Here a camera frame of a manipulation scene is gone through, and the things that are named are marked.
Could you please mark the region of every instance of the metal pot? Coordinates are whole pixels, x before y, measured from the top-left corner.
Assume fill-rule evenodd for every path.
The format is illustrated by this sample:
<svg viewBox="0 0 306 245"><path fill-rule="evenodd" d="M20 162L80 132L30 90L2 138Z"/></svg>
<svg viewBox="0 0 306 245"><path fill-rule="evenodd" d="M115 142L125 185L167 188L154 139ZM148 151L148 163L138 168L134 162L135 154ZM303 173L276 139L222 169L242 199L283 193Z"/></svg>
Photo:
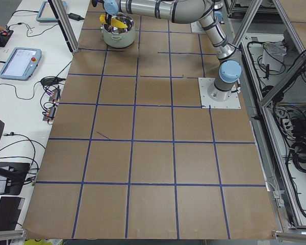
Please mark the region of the metal pot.
<svg viewBox="0 0 306 245"><path fill-rule="evenodd" d="M102 24L101 31L104 42L116 48L124 48L131 45L135 41L135 23L129 16L118 13L116 16L112 16L113 19L117 19L127 25L127 28L116 28L108 24Z"/></svg>

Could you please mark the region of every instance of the white mounting plate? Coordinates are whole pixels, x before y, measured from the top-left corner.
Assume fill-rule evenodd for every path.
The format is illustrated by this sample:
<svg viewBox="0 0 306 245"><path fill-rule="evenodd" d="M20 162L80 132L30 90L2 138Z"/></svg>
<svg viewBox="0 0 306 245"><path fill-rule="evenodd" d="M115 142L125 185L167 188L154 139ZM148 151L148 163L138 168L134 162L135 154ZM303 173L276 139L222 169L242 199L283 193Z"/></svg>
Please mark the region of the white mounting plate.
<svg viewBox="0 0 306 245"><path fill-rule="evenodd" d="M214 80L215 78L198 78L202 108L209 109L211 106L213 109L241 109L237 93L232 93L229 99L224 102L215 101L208 95L208 87L214 83Z"/></svg>
<svg viewBox="0 0 306 245"><path fill-rule="evenodd" d="M192 29L192 33L205 34L205 31L198 21L191 23L190 27Z"/></svg>

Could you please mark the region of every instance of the robotic arm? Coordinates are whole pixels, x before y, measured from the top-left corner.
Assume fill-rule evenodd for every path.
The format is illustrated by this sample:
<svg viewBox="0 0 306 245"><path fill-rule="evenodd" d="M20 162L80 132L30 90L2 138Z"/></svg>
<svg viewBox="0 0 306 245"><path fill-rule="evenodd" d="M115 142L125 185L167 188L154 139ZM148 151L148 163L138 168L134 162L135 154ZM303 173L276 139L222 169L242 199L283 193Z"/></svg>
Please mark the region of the robotic arm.
<svg viewBox="0 0 306 245"><path fill-rule="evenodd" d="M219 76L208 89L209 95L219 102L228 99L242 68L239 63L240 52L228 42L214 15L214 11L223 7L222 0L92 0L94 7L97 3L103 3L107 16L122 12L169 19L180 24L198 21L216 49L220 61Z"/></svg>

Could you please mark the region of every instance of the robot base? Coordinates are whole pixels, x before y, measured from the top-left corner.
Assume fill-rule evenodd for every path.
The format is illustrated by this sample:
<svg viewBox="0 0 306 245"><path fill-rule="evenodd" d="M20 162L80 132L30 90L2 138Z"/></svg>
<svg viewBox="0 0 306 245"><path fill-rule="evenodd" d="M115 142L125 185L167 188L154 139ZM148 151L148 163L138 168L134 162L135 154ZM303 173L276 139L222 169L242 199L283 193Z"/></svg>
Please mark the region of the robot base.
<svg viewBox="0 0 306 245"><path fill-rule="evenodd" d="M237 93L230 92L229 97L227 95L228 93L218 94L219 100L221 100L221 97L223 99L227 98L227 100L223 102L216 101L213 98L211 98L212 94L214 94L214 91L211 91L211 95L209 95L208 90L213 90L213 89L209 89L209 87L214 88L213 86L214 80L215 78L198 78L200 101L201 101L202 108L209 109L209 107L211 107L214 109L241 109Z"/></svg>

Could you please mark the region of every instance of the blue joint cap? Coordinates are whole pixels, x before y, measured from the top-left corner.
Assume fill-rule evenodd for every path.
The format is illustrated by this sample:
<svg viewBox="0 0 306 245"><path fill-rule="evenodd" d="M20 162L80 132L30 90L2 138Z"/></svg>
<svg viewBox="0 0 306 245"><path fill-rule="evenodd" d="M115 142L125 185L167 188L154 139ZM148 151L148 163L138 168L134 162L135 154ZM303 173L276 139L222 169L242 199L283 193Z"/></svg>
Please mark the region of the blue joint cap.
<svg viewBox="0 0 306 245"><path fill-rule="evenodd" d="M119 6L115 0L106 0L104 2L104 9L110 15L115 15L119 12Z"/></svg>
<svg viewBox="0 0 306 245"><path fill-rule="evenodd" d="M223 14L220 11L215 11L214 12L215 17L217 17L218 21L221 22L223 20Z"/></svg>
<svg viewBox="0 0 306 245"><path fill-rule="evenodd" d="M226 83L234 83L241 75L241 66L234 60L227 60L223 62L219 69L221 79Z"/></svg>

